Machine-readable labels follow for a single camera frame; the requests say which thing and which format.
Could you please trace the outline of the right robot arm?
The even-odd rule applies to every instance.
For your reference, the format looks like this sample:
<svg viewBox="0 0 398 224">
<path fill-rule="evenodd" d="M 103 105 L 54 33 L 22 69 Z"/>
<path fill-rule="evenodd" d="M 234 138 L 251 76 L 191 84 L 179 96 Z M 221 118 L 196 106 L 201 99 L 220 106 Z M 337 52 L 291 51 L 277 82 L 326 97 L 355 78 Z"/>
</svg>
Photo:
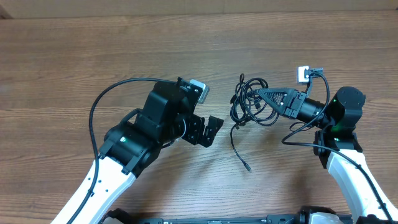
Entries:
<svg viewBox="0 0 398 224">
<path fill-rule="evenodd" d="M 354 132 L 364 94 L 344 86 L 326 103 L 290 88 L 262 88 L 257 94 L 279 115 L 318 128 L 310 147 L 340 187 L 355 223 L 397 223 L 397 208 L 371 174 Z"/>
</svg>

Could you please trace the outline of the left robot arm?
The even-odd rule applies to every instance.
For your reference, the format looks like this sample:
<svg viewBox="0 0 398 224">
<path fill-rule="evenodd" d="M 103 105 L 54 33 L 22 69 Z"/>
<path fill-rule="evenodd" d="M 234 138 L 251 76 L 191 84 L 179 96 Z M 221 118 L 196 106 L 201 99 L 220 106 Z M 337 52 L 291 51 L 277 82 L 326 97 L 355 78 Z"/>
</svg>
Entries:
<svg viewBox="0 0 398 224">
<path fill-rule="evenodd" d="M 223 120 L 194 114 L 204 103 L 209 87 L 197 80 L 173 82 L 155 78 L 144 107 L 134 109 L 112 127 L 98 147 L 89 125 L 95 154 L 93 164 L 78 190 L 53 219 L 54 223 L 99 223 L 114 201 L 162 149 L 183 139 L 210 147 Z"/>
</svg>

